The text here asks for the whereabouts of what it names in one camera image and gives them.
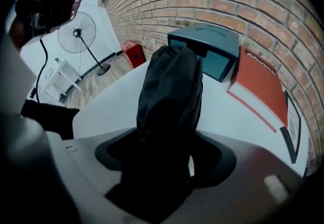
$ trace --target black cloth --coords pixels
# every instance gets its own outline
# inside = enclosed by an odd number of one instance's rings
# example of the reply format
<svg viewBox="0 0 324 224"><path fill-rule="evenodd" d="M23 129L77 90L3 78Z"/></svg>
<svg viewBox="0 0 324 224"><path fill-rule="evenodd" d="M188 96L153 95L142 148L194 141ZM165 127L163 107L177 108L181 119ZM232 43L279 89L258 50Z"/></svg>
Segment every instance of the black cloth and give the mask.
<svg viewBox="0 0 324 224"><path fill-rule="evenodd" d="M121 156L120 184L107 194L117 206L148 222L163 221L192 190L188 162L200 116L202 78L201 59L187 47L161 47L148 66L137 134L124 141L132 149Z"/></svg>
<svg viewBox="0 0 324 224"><path fill-rule="evenodd" d="M72 121L77 108L65 108L26 100L21 115L41 124L44 130L58 133L62 140L73 139Z"/></svg>

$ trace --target standing fan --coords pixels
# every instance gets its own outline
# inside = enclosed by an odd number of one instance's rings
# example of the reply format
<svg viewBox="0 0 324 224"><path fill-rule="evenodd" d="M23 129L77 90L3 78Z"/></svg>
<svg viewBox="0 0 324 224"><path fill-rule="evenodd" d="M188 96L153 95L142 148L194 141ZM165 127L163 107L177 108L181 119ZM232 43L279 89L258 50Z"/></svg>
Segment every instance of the standing fan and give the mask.
<svg viewBox="0 0 324 224"><path fill-rule="evenodd" d="M90 51L89 46L96 37L96 24L93 19L84 12L78 12L75 18L58 30L58 40L61 47L70 53L80 53L87 49L100 66L97 75L101 76L110 68L110 64L100 64Z"/></svg>

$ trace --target white table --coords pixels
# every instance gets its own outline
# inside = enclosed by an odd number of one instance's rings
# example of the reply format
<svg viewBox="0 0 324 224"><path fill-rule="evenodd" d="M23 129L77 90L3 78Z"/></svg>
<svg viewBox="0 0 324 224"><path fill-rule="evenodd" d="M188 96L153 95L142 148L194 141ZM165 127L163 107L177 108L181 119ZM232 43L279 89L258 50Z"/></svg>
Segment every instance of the white table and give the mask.
<svg viewBox="0 0 324 224"><path fill-rule="evenodd" d="M48 96L52 101L54 101L57 105L64 106L63 103L57 100L55 95L51 92L50 88L54 88L58 93L62 93L66 96L66 91L62 90L60 86L57 84L57 79L59 76L63 76L71 85L76 87L78 90L82 90L70 77L69 74L74 74L77 79L82 80L79 76L78 72L66 61L64 60L59 68L47 79L42 93Z"/></svg>
<svg viewBox="0 0 324 224"><path fill-rule="evenodd" d="M92 99L73 119L74 138L85 138L124 128L136 127L138 100L149 62L114 82ZM204 74L204 90L197 131L206 131L249 142L272 152L300 176L308 152L308 128L301 121L297 161L291 163L280 131L274 133L253 112L226 93L228 81L218 83Z"/></svg>

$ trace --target red book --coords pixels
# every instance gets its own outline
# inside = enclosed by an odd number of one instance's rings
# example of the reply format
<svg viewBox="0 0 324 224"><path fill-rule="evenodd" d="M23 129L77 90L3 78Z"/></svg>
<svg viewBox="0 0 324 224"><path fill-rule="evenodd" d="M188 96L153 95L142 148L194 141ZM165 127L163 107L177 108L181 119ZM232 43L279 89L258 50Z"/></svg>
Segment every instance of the red book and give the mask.
<svg viewBox="0 0 324 224"><path fill-rule="evenodd" d="M240 47L239 62L227 93L255 113L274 132L288 125L287 105L276 69Z"/></svg>

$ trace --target black cable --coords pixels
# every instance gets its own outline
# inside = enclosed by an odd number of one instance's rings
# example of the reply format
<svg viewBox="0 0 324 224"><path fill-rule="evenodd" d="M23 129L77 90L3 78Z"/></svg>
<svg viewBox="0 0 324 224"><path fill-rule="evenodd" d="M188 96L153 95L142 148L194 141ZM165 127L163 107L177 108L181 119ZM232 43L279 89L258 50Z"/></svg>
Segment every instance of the black cable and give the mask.
<svg viewBox="0 0 324 224"><path fill-rule="evenodd" d="M41 70L40 70L40 72L39 72L39 75L38 75L38 77L37 77L37 81L36 81L36 99L37 99L37 102L38 102L38 103L40 103L40 102L39 102L39 98L38 98L38 82L39 82L39 79L40 79L40 77L41 77L42 71L43 71L43 69L45 68L45 66L46 66L46 64L47 64L47 60L48 60L48 58L49 58L49 55L48 55L47 50L46 50L46 48L45 48L45 46L44 46L43 40L40 39L39 42L40 42L40 44L42 45L42 47L43 47L43 49L44 49L44 52L45 52L45 64L44 64L43 67L41 68Z"/></svg>

